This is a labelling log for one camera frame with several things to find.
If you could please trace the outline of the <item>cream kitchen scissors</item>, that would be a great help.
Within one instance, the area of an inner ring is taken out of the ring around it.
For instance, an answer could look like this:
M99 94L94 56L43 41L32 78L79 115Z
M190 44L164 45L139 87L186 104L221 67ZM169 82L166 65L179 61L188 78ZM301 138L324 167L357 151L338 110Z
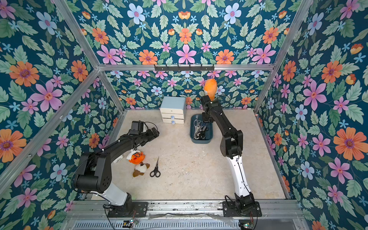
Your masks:
M197 118L194 120L193 122L194 124L194 139L195 140L198 140L198 133L200 132L201 130L201 127L202 127L202 121L201 120L198 120Z

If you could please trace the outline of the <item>small black scissors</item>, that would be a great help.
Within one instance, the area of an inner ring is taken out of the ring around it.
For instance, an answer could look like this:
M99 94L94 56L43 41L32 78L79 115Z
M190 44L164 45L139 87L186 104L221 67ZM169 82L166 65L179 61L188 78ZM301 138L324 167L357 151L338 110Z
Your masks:
M150 177L156 177L159 178L161 176L161 172L159 171L159 158L157 159L156 165L153 169L153 171L150 172Z

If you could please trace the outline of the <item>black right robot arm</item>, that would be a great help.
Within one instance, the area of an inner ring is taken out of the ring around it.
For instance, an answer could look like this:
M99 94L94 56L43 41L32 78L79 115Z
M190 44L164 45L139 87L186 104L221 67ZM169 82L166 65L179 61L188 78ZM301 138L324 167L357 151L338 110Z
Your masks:
M210 99L208 95L201 98L205 122L215 122L221 131L221 154L228 160L235 185L235 200L232 202L235 210L246 215L256 208L253 193L246 180L242 163L243 132L237 130L226 117L218 99Z

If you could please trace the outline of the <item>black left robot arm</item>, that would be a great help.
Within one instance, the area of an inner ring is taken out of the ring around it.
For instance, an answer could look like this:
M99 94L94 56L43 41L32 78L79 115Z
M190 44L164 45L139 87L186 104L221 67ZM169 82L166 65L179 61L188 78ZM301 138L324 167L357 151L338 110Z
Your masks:
M130 130L104 149L82 154L73 175L74 189L98 195L113 206L124 206L129 194L114 185L112 163L125 152L145 145L158 136L159 131L154 127L145 132Z

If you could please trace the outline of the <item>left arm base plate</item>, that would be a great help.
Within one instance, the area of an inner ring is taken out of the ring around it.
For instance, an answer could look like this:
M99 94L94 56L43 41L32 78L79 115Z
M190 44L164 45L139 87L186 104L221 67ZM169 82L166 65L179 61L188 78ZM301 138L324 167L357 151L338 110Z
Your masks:
M107 216L109 218L141 218L148 211L148 202L128 202L123 206L112 206Z

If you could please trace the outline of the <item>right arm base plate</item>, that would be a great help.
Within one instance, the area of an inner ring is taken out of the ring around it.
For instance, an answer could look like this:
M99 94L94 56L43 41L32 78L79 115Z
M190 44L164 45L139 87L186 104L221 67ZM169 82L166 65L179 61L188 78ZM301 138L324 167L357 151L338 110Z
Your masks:
M262 211L259 202L254 202L248 205L236 206L234 202L222 202L223 215L225 217L261 217Z

